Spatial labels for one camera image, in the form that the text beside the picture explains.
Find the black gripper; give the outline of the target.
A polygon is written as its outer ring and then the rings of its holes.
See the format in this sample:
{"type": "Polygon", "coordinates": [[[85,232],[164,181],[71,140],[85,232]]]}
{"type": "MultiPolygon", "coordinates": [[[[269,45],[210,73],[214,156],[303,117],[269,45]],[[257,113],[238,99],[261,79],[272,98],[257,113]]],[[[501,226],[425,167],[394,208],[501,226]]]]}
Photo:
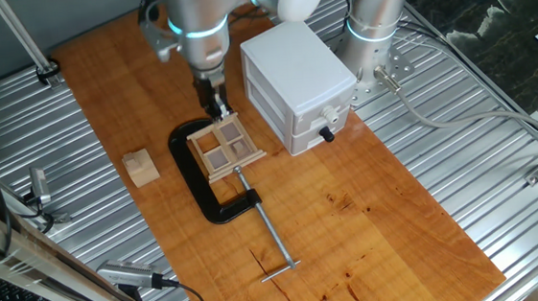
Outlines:
{"type": "Polygon", "coordinates": [[[205,112],[212,120],[222,120],[233,110],[226,101],[224,73],[212,73],[210,77],[193,77],[199,104],[205,105],[205,112]]]}

